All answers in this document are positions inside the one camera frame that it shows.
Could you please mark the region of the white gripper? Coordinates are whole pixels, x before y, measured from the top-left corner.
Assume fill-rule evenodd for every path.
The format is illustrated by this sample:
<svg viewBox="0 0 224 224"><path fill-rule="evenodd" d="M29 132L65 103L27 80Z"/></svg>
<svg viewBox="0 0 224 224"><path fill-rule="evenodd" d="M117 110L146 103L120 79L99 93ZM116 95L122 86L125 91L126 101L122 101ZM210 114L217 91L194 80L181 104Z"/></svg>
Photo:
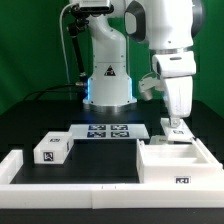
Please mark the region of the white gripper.
<svg viewBox="0 0 224 224"><path fill-rule="evenodd" d="M152 67L164 87L164 100L171 117L170 126L177 128L180 125L179 118L188 117L192 108L192 76L196 73L194 53L155 54Z"/></svg>

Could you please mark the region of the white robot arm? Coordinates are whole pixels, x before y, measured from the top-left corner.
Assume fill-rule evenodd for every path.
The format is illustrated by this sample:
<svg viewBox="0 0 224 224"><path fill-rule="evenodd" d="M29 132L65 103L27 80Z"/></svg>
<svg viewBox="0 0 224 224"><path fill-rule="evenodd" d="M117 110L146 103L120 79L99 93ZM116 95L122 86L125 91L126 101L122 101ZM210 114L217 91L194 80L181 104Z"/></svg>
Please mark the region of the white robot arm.
<svg viewBox="0 0 224 224"><path fill-rule="evenodd" d="M169 125L177 127L192 109L196 62L193 38L202 27L202 0L69 0L75 25L90 31L93 74L83 103L96 110L120 110L137 100L127 74L126 40L146 43L154 78L138 88L144 99L151 89L164 93Z"/></svg>

